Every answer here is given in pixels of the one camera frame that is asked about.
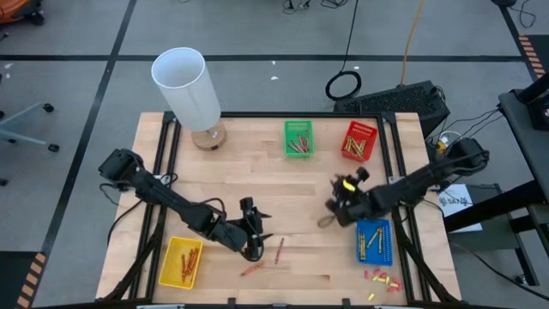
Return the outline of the red plastic basket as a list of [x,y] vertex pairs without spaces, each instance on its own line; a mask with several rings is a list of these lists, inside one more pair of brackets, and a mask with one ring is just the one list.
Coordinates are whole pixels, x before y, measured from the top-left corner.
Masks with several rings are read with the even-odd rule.
[[[361,142],[362,140],[366,140],[364,158],[362,160],[352,156],[345,150],[345,146],[347,143],[347,136],[350,136],[355,142]],[[343,143],[341,145],[341,155],[345,158],[348,158],[354,161],[359,161],[359,162],[368,161],[371,157],[371,152],[373,150],[376,138],[377,138],[376,128],[353,120],[350,122],[347,129],[347,133],[343,139]]]

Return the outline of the grey office chair base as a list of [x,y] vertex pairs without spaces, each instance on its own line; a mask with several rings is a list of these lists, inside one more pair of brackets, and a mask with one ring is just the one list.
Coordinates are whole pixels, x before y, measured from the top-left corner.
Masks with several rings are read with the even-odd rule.
[[41,148],[46,148],[52,153],[57,153],[60,149],[58,144],[47,142],[27,134],[31,129],[26,129],[27,123],[25,122],[25,119],[30,118],[33,120],[33,114],[36,110],[43,110],[45,113],[51,114],[55,111],[55,107],[49,103],[39,102],[10,115],[6,115],[4,111],[0,110],[0,140],[10,144],[27,142],[38,145]]

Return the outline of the black table frame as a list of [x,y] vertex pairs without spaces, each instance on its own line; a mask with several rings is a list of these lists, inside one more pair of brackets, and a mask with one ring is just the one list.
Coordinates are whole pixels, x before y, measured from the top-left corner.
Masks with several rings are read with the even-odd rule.
[[[309,119],[312,122],[315,154],[310,158],[287,158],[283,150],[286,120]],[[274,236],[266,240],[262,261],[265,265],[247,276],[239,274],[255,263],[245,261],[224,246],[203,240],[167,211],[165,229],[158,262],[150,259],[142,268],[137,296],[152,293],[158,303],[223,304],[235,299],[237,305],[404,305],[408,292],[388,293],[389,284],[364,278],[368,270],[387,273],[390,279],[404,281],[399,251],[393,230],[394,264],[376,267],[359,264],[356,260],[355,227],[341,228],[335,222],[319,228],[317,221],[328,215],[324,203],[331,196],[329,179],[336,173],[354,173],[359,163],[345,159],[340,146],[351,120],[377,126],[380,117],[355,118],[324,112],[227,112],[222,121],[227,139],[218,150],[199,150],[188,130],[182,129],[177,139],[173,170],[178,181],[172,188],[185,198],[202,201],[211,197],[222,199],[230,218],[239,218],[238,201],[253,197],[263,213],[273,217],[263,221],[265,233]],[[423,134],[417,114],[397,113],[395,116],[403,159],[395,158],[390,124],[383,129],[387,137],[378,137],[371,158],[365,163],[370,178],[362,188],[387,183],[386,169],[398,175],[399,163],[412,172],[428,163]],[[112,233],[107,249],[96,297],[104,297],[120,282],[132,265],[145,211],[149,211],[153,229],[160,207],[141,205],[119,223]],[[455,266],[438,209],[422,203],[415,209],[417,230],[425,261],[437,279],[456,298],[461,298]],[[202,239],[202,258],[192,289],[171,288],[158,284],[155,270],[162,268],[168,242],[172,236]],[[280,262],[275,255],[281,239],[284,246]]]

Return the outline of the yellow plastic basket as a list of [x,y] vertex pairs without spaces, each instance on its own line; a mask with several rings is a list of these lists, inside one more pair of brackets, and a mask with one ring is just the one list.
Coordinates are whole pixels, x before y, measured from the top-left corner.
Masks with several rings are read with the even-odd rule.
[[[185,257],[193,248],[200,247],[201,255],[194,271],[186,276],[186,280],[181,280],[181,255]],[[203,243],[198,239],[188,239],[172,236],[168,242],[164,262],[162,264],[160,278],[158,283],[162,286],[182,289],[192,289],[196,281],[196,274],[202,256]]]

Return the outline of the black side table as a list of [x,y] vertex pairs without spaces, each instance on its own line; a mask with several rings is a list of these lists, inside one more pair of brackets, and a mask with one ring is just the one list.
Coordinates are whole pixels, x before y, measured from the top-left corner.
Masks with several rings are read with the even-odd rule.
[[498,96],[532,181],[477,203],[444,220],[446,230],[467,227],[506,215],[512,233],[534,230],[549,257],[549,72],[524,89]]

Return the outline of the blue plastic basket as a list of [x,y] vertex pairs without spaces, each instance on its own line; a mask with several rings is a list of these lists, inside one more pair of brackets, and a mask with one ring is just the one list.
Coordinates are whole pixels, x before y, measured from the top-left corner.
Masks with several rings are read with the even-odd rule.
[[[368,243],[371,236],[376,230],[381,227],[383,229],[383,253],[380,255],[377,252],[378,238],[375,239],[372,246],[366,250],[366,260],[359,260],[359,234],[365,235],[365,242]],[[389,220],[360,220],[356,224],[356,256],[357,260],[361,264],[373,264],[379,266],[392,266],[393,265],[393,252],[392,252],[392,235],[391,225]]]

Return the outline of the orange object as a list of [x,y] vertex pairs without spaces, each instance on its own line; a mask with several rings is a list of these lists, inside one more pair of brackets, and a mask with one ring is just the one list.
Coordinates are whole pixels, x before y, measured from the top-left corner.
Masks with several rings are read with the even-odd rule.
[[25,19],[41,24],[44,21],[41,9],[42,0],[0,0],[0,24]]

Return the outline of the white printed paper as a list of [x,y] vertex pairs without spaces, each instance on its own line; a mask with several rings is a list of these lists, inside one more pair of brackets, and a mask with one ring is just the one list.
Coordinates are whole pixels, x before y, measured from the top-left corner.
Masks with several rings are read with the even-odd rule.
[[450,185],[437,195],[444,216],[453,215],[474,205],[468,188],[464,184]]

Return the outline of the green plastic basket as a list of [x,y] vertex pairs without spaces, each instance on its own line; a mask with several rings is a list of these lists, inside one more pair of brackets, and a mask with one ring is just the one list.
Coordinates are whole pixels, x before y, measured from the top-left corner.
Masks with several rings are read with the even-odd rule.
[[[305,131],[308,130],[311,134],[311,152],[298,154],[291,150],[287,145],[294,140],[299,144],[298,134],[305,136]],[[310,120],[287,120],[284,123],[284,152],[290,158],[305,158],[310,157],[315,152],[313,126]]]

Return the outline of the white lamp with wooden base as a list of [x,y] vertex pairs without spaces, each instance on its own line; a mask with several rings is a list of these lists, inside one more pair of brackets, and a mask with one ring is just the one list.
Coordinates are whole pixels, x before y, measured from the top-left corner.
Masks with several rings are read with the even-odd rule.
[[220,102],[199,51],[189,47],[164,51],[154,60],[151,76],[197,148],[212,151],[224,144]]

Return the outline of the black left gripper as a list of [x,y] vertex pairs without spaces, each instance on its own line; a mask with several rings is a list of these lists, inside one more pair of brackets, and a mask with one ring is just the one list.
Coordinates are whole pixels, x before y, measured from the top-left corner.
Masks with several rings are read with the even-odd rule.
[[243,215],[233,224],[245,231],[246,243],[240,250],[243,258],[261,258],[263,254],[263,241],[273,236],[273,233],[262,235],[262,218],[272,218],[257,209],[253,209],[250,215]]

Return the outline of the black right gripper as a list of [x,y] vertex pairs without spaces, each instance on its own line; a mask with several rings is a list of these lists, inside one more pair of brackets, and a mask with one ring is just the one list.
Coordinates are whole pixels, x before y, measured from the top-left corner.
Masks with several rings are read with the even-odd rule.
[[336,174],[335,178],[330,180],[330,184],[333,192],[336,192],[336,200],[327,200],[325,206],[331,213],[336,214],[336,220],[341,227],[347,227],[358,220],[374,218],[371,199],[367,192],[348,182],[341,174]]

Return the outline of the black computer tower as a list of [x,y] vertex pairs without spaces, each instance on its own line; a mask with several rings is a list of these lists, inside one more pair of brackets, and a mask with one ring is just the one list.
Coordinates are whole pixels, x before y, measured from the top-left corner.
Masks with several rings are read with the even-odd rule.
[[445,95],[431,81],[397,86],[335,103],[335,112],[346,113],[417,113],[423,136],[427,137],[448,116]]

